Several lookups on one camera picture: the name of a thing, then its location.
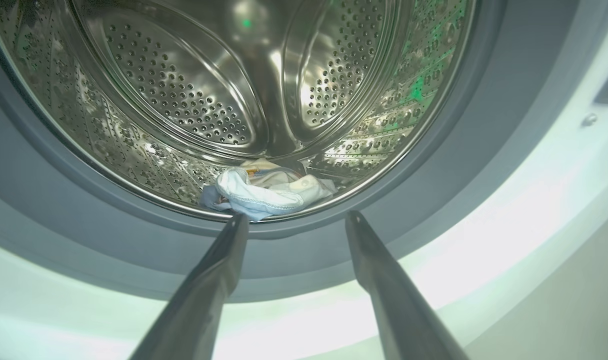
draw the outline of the white cloth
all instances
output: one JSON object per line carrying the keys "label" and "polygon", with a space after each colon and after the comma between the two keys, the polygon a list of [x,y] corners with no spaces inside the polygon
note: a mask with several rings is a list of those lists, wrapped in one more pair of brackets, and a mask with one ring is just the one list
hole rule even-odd
{"label": "white cloth", "polygon": [[226,169],[217,177],[215,187],[230,207],[220,202],[211,208],[229,207],[247,214],[251,221],[298,212],[338,191],[332,180],[301,176],[266,159]]}

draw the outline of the laundry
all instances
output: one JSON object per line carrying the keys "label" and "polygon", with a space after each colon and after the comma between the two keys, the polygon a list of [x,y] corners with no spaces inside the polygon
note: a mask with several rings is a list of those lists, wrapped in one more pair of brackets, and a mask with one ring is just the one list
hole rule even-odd
{"label": "laundry", "polygon": [[224,170],[205,186],[199,203],[220,212],[246,214],[252,222],[306,209],[338,192],[332,180],[304,175],[266,159]]}

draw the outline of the screw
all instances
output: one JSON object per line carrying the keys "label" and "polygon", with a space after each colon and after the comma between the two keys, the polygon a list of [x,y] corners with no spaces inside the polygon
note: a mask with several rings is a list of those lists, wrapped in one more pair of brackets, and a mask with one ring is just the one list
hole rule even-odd
{"label": "screw", "polygon": [[582,126],[593,126],[595,123],[597,123],[597,119],[597,114],[591,112],[582,120]]}

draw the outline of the washing machine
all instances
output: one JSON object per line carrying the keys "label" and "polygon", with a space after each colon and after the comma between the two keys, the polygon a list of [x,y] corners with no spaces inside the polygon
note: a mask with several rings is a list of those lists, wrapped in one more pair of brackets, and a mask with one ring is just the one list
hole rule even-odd
{"label": "washing machine", "polygon": [[608,0],[0,0],[0,360],[128,358],[259,158],[337,192],[249,224],[214,358],[377,336],[349,210],[435,309],[481,296],[608,203]]}

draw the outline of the stainless steel drum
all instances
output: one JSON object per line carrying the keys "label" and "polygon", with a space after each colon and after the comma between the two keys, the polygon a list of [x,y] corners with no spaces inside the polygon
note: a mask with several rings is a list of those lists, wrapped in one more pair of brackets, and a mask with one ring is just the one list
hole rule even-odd
{"label": "stainless steel drum", "polygon": [[266,157],[373,183],[448,95],[473,0],[0,0],[0,57],[71,150],[143,198],[197,205]]}

